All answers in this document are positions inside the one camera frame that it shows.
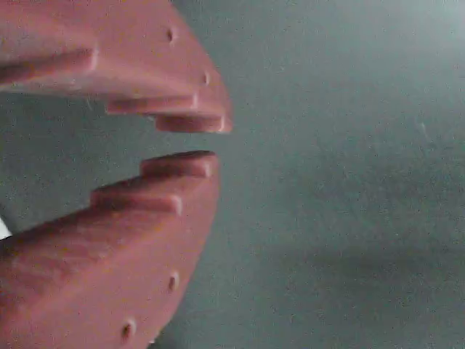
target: plastic tooth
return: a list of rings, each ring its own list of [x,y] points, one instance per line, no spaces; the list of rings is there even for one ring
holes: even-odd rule
[[[194,177],[139,177],[96,190],[91,202],[95,206],[138,208],[180,216],[185,198],[200,184],[201,180]]]
[[[193,118],[189,116],[157,116],[155,127],[159,131],[189,133],[228,133],[232,129],[229,119]]]
[[[91,71],[97,51],[83,49],[43,59],[0,66],[0,85],[19,84],[47,76],[61,76]]]
[[[192,151],[145,160],[140,164],[140,171],[144,176],[185,175],[210,178],[217,167],[217,159],[212,152]]]
[[[115,100],[107,104],[107,112],[109,114],[138,113],[190,116],[197,119],[222,119],[227,114],[221,105],[204,101],[199,95]]]

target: small hole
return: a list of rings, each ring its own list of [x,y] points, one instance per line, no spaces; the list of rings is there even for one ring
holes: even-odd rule
[[[202,75],[202,83],[205,86],[208,86],[210,84],[210,74],[208,72],[204,72]]]
[[[173,44],[174,41],[176,40],[176,32],[174,29],[170,28],[166,32],[166,37],[168,38],[168,42],[170,44]]]
[[[179,287],[179,283],[180,283],[179,273],[177,271],[174,271],[169,278],[169,283],[168,283],[169,290],[176,291],[177,288]]]
[[[136,321],[128,320],[121,330],[121,338],[127,342],[136,334]]]

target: red plastic jaw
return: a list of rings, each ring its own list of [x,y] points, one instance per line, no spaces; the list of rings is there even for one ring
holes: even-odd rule
[[[142,162],[92,205],[0,245],[0,348],[146,348],[173,316],[214,217],[218,163]]]
[[[0,0],[0,89],[98,97],[172,132],[229,132],[221,76],[168,0]]]

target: gray surface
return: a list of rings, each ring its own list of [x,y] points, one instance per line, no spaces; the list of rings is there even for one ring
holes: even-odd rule
[[[211,149],[222,198],[160,348],[464,348],[465,5],[176,1],[221,68],[230,136],[0,95],[15,230],[141,159]]]

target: red plastic part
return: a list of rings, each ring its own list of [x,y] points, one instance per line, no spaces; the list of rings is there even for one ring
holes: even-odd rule
[[[1,241],[0,348],[146,348],[167,324],[214,217],[218,163],[183,153],[141,173]]]
[[[232,128],[221,76],[168,0],[0,0],[0,89],[100,97],[164,131]]]

